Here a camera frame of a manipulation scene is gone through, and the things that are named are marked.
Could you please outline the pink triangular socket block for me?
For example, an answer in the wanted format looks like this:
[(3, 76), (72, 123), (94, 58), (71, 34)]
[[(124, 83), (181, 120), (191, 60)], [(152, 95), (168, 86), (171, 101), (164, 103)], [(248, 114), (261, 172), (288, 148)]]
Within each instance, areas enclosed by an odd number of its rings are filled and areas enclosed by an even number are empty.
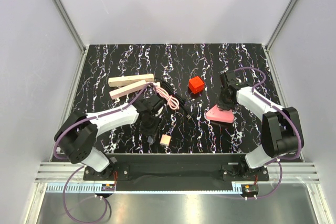
[(218, 107), (218, 105), (213, 106), (205, 113), (207, 120), (222, 122), (222, 123), (233, 123), (234, 114), (232, 110), (223, 110)]

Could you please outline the red block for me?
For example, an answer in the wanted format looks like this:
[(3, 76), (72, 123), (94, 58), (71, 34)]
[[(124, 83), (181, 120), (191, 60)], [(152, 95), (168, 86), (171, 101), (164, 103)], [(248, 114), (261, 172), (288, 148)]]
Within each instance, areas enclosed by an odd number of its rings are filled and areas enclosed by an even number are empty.
[(200, 93), (204, 89), (204, 82), (199, 76), (189, 79), (188, 88), (193, 94)]

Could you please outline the dark grey plug block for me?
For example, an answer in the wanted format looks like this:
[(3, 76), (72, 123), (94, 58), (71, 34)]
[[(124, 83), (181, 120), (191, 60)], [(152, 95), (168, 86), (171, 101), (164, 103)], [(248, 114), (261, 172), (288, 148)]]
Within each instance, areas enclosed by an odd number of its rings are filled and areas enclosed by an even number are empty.
[(148, 136), (147, 142), (151, 145), (155, 142), (155, 139), (152, 136)]

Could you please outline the beige power strip red sockets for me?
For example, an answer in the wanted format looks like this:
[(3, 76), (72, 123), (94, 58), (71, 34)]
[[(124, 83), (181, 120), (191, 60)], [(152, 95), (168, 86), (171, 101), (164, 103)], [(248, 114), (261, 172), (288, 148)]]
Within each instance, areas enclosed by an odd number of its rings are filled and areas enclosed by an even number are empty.
[(112, 77), (108, 79), (108, 85), (109, 87), (123, 87), (142, 80), (146, 82), (154, 82), (154, 74)]

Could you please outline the pink plug adapter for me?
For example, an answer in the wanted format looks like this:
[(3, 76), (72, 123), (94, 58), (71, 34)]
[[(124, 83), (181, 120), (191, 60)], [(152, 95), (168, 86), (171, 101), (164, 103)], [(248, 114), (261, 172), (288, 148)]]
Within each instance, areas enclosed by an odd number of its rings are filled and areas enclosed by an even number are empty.
[(160, 145), (162, 146), (169, 146), (171, 141), (171, 136), (163, 134), (160, 139)]

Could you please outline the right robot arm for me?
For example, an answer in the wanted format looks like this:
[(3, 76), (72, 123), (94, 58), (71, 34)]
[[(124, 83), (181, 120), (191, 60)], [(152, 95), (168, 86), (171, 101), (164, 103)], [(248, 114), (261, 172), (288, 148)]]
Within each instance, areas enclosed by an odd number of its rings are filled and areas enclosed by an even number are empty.
[(240, 82), (235, 70), (224, 72), (220, 79), (219, 109), (228, 111), (237, 105), (244, 106), (262, 124), (261, 144), (239, 161), (232, 176), (250, 180), (274, 161), (299, 158), (304, 139), (298, 111), (270, 101), (256, 90), (256, 85)]

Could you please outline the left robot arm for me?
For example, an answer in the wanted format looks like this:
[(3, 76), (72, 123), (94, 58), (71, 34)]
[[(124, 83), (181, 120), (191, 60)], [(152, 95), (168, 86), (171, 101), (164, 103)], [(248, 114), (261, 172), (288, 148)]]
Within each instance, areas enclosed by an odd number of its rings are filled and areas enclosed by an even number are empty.
[(60, 147), (71, 163), (86, 165), (95, 179), (107, 180), (113, 176), (115, 164), (106, 154), (95, 148), (97, 137), (124, 125), (137, 124), (140, 134), (155, 138), (163, 107), (163, 98), (153, 95), (101, 112), (75, 111), (56, 133), (56, 147)]

